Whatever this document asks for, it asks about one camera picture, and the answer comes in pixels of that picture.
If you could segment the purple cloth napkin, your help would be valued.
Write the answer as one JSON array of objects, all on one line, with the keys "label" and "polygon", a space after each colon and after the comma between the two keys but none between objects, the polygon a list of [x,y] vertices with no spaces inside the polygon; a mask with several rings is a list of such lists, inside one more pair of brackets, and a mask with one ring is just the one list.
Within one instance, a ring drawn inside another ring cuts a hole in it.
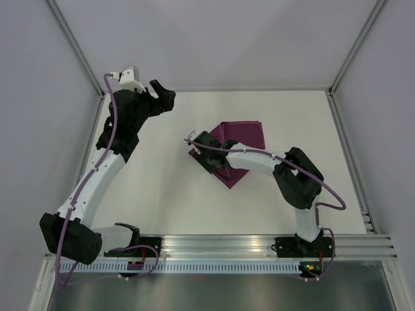
[{"label": "purple cloth napkin", "polygon": [[[196,142],[209,146],[220,147],[225,144],[225,148],[229,148],[230,144],[227,141],[232,140],[249,147],[265,149],[263,128],[259,121],[225,121],[221,122],[210,132],[203,131],[200,135],[202,137],[196,138]],[[245,169],[234,169],[228,165],[220,168],[215,167],[208,163],[204,157],[205,154],[198,154],[194,149],[189,151],[189,155],[229,189],[248,173]]]}]

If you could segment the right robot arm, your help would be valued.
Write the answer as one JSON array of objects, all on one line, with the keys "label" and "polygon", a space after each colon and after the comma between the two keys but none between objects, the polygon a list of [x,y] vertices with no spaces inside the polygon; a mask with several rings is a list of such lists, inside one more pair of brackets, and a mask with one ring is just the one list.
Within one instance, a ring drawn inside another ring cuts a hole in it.
[{"label": "right robot arm", "polygon": [[195,149],[195,159],[211,174],[232,168],[273,178],[284,200],[294,207],[296,249],[304,256],[318,250],[323,233],[318,227],[315,201],[324,178],[302,150],[293,147],[275,154],[231,139],[221,143],[206,131],[198,135],[192,132],[186,141]]}]

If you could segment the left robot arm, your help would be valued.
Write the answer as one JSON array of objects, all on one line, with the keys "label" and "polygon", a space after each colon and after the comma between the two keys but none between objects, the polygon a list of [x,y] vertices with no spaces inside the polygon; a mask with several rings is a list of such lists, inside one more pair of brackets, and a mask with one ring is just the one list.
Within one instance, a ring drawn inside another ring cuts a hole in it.
[{"label": "left robot arm", "polygon": [[150,85],[153,95],[147,88],[137,87],[122,87],[113,93],[89,170],[54,214],[41,217],[40,228],[47,248],[58,257],[91,264],[103,253],[122,251],[133,257],[141,251],[138,227],[120,222],[96,230],[91,226],[110,184],[137,147],[138,132],[145,121],[174,107],[174,91],[157,80],[150,81]]}]

